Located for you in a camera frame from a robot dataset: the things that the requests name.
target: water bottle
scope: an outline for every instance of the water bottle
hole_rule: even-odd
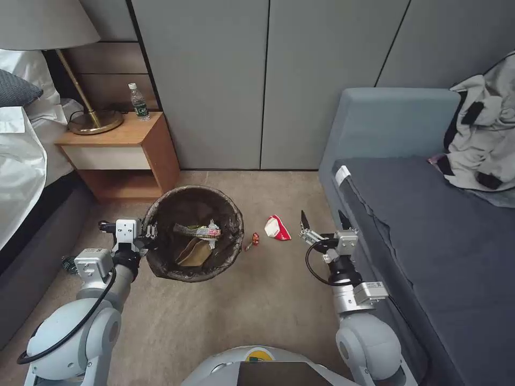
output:
[[[130,101],[133,103],[134,111],[140,121],[148,121],[150,119],[149,110],[146,107],[145,98],[138,90],[136,83],[129,83]]]

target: gray jacket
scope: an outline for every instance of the gray jacket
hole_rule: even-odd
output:
[[[448,145],[451,172],[445,178],[482,191],[515,187],[515,51],[451,91],[462,95],[463,104],[455,128],[449,128],[455,135]]]

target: gray pillow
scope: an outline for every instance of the gray pillow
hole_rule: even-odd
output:
[[[0,69],[0,107],[25,106],[43,95],[43,90]]]

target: nightstand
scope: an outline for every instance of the nightstand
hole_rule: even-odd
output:
[[[154,201],[173,189],[179,177],[179,163],[161,112],[151,113],[149,121],[140,121],[135,113],[125,114],[121,126],[101,134],[66,132],[55,145],[100,202]]]

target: beige carpet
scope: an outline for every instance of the beige carpet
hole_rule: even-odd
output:
[[[179,385],[209,355],[251,344],[303,354],[349,377],[335,345],[337,320],[331,290],[308,272],[307,244],[297,236],[301,209],[313,229],[334,230],[317,173],[184,172],[180,184],[208,185],[225,192],[243,213],[247,239],[259,232],[261,243],[241,253],[220,276],[198,284],[156,278],[142,260],[122,314],[109,385]],[[98,220],[142,217],[147,207],[141,203],[96,206],[84,219],[73,253],[86,247],[110,247],[110,236],[97,230]],[[291,241],[266,237],[263,227],[271,214],[281,217]],[[314,258],[313,265],[323,272],[320,258]],[[75,298],[79,285],[78,277],[59,273],[0,353],[1,385],[23,384],[28,365],[16,365],[16,357],[43,318]]]

